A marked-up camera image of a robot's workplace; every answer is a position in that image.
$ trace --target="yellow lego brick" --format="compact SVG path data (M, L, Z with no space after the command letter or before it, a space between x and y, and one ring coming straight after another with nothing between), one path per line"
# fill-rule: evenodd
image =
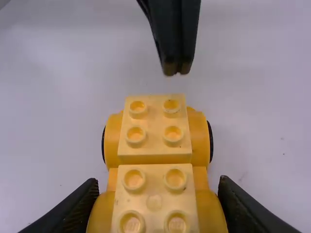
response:
M192 165L120 165L110 232L200 232Z
M123 164L190 163L185 96L129 96L125 101L118 157Z

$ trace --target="black wheel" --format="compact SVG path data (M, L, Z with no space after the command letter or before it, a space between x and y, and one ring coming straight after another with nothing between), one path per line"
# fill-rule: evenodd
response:
M209 133L209 148L210 148L209 163L210 163L210 162L212 162L212 159L213 159L214 141L213 141L212 128L211 128L208 120L207 120L207 126L208 126L208 133Z
M102 136L102 156L103 156L104 163L106 164L106 161L105 161L105 153L104 153L105 129L106 129L106 126L105 126L105 128L104 128L103 136Z

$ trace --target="white surface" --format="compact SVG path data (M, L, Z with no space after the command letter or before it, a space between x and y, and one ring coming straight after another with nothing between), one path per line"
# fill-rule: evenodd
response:
M311 2L204 0L191 74L164 78L135 0L12 0L0 11L0 232L41 217L89 177L124 98L187 95L226 174L311 232Z

